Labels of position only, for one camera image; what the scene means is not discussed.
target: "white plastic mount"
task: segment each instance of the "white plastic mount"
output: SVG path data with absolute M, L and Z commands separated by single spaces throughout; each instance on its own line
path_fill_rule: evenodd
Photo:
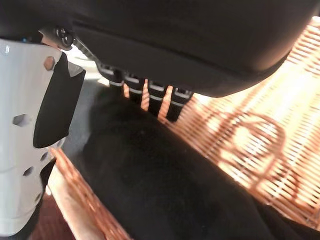
M 0 236 L 18 233 L 42 196 L 40 172 L 53 156 L 48 148 L 34 148 L 34 130 L 54 72 L 44 63 L 53 57 L 54 67 L 61 54 L 46 45 L 0 39 Z

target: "bamboo bead mat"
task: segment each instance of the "bamboo bead mat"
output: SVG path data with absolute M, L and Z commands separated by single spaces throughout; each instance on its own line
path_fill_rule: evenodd
M 223 98 L 194 94 L 176 123 L 159 121 L 258 200 L 320 230 L 320 18 L 306 27 L 281 68 L 265 81 Z M 145 85 L 141 107 L 148 109 Z M 64 153 L 57 167 L 108 240 L 130 237 L 102 206 Z

